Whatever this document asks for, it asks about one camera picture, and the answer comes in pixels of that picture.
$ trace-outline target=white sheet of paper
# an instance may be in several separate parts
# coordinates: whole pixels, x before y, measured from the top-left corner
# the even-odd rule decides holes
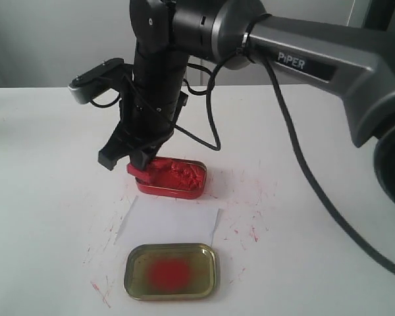
[[[136,197],[115,244],[133,249],[144,244],[212,245],[219,208],[154,197]]]

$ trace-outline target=white tabletop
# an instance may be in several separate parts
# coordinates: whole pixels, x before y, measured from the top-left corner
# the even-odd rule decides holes
[[[319,182],[395,260],[395,206],[373,172],[375,141],[352,145],[337,97],[309,86],[283,90]],[[125,293],[127,250],[114,245],[140,195],[128,160],[113,172],[97,163],[117,107],[78,105],[67,89],[0,90],[0,315],[395,315],[395,276],[312,192],[272,87],[218,87],[213,103],[222,151],[176,132],[161,155],[209,169],[206,194],[192,203],[222,209],[213,240],[221,283],[200,302],[148,303]],[[190,98],[179,124],[211,140],[203,98]]]

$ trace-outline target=metal tin lid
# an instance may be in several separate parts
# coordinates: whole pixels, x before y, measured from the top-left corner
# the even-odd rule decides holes
[[[203,244],[143,245],[127,259],[124,288],[137,300],[196,300],[216,285],[215,252]]]

